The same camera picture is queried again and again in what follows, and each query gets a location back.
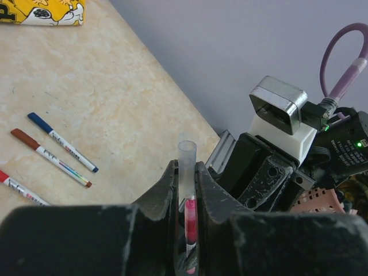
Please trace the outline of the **small red pen cap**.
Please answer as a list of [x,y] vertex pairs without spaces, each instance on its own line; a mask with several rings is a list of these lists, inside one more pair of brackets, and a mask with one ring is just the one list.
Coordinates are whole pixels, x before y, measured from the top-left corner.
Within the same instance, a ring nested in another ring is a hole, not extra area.
[[32,150],[37,150],[40,147],[40,144],[35,139],[33,139],[27,133],[23,132],[18,128],[12,130],[10,133]]

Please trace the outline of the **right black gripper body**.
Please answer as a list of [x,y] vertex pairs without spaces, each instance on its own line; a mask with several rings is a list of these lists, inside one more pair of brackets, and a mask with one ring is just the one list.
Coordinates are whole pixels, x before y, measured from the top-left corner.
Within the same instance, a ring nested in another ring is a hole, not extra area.
[[349,177],[367,172],[367,113],[338,108],[344,115],[332,118],[328,130],[319,132],[299,168],[313,187],[337,187]]

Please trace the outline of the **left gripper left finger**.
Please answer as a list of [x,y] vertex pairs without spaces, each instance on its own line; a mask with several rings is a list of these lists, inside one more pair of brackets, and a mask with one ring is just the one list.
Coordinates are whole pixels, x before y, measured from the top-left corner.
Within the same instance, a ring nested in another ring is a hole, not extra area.
[[1,222],[2,275],[175,275],[178,163],[131,204],[25,206]]

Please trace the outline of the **clear plastic pen cap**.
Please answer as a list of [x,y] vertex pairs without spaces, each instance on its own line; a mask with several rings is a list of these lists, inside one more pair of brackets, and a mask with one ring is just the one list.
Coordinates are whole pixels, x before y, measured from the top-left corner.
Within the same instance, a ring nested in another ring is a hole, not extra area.
[[195,167],[197,145],[192,136],[182,132],[178,137],[178,189],[179,211],[184,211],[186,200],[195,197]]

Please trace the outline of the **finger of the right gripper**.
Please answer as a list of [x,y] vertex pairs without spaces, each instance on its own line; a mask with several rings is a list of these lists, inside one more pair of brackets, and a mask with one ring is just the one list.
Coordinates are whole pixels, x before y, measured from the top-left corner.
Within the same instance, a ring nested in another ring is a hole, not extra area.
[[259,135],[240,135],[217,183],[248,210],[288,212],[296,201],[296,158]]

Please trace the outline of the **white pen red tip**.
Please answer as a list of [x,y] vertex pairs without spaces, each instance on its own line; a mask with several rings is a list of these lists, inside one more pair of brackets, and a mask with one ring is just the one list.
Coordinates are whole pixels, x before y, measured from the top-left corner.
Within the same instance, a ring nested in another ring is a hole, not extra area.
[[39,197],[36,193],[30,191],[20,183],[18,183],[15,179],[9,176],[9,180],[6,183],[3,183],[5,186],[9,187],[10,189],[14,190],[16,193],[20,194],[24,198],[32,201],[33,203],[40,205],[40,206],[51,206],[50,203]]

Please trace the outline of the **dark red pen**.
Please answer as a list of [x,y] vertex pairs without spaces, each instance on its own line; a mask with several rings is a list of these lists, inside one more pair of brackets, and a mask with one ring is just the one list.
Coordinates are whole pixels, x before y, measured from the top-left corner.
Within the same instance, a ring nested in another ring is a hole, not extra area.
[[190,256],[197,245],[198,231],[196,207],[197,203],[194,197],[186,199],[184,207],[186,259]]

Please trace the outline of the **white pen blue markings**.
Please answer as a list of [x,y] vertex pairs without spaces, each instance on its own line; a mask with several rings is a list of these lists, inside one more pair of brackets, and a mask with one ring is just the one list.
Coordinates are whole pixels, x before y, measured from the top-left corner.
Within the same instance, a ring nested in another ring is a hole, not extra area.
[[80,173],[78,173],[76,170],[71,168],[69,165],[61,161],[59,158],[57,158],[54,154],[49,152],[47,149],[40,147],[35,150],[39,155],[41,155],[43,158],[45,158],[47,161],[52,163],[54,166],[62,170],[64,173],[66,173],[68,176],[76,180],[80,185],[84,186],[85,188],[90,188],[92,186],[92,183],[86,179],[84,176],[82,176]]

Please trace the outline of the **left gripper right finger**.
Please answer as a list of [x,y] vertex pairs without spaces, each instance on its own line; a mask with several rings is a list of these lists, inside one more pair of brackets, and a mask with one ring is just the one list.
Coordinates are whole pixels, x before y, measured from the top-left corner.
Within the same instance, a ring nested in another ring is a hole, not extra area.
[[200,275],[366,275],[367,224],[349,214],[252,212],[196,165]]

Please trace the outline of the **blue pen cap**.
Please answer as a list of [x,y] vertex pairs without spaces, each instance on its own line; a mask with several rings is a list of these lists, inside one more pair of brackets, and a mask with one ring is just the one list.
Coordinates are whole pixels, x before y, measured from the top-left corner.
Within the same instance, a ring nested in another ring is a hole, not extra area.
[[45,122],[40,116],[38,116],[35,112],[29,113],[27,117],[39,128],[41,128],[45,133],[49,134],[50,132],[53,131],[53,128],[47,122]]

